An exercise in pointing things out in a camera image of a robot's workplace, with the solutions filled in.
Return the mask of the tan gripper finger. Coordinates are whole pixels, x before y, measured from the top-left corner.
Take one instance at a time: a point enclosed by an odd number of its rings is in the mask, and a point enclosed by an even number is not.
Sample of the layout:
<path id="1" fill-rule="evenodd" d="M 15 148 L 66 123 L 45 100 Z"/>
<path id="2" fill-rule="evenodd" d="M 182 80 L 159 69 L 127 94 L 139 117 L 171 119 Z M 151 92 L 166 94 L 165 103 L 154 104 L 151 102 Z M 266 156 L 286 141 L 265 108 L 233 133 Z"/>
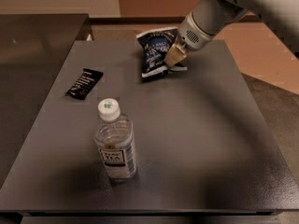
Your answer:
<path id="1" fill-rule="evenodd" d="M 175 43 L 171 46 L 169 51 L 167 52 L 164 62 L 169 66 L 172 67 L 177 63 L 180 63 L 187 57 L 187 50 L 184 45 Z"/>

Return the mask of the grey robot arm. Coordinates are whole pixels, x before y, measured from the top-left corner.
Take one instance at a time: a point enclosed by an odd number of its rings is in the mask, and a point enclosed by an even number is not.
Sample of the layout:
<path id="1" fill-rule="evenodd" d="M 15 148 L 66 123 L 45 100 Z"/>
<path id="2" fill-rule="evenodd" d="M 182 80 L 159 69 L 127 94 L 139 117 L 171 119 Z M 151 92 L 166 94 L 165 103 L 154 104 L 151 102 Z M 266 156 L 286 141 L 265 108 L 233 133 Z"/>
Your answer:
<path id="1" fill-rule="evenodd" d="M 295 56 L 299 55 L 299 0 L 200 0 L 178 28 L 164 61 L 172 66 L 202 49 L 227 25 L 253 13 Z"/>

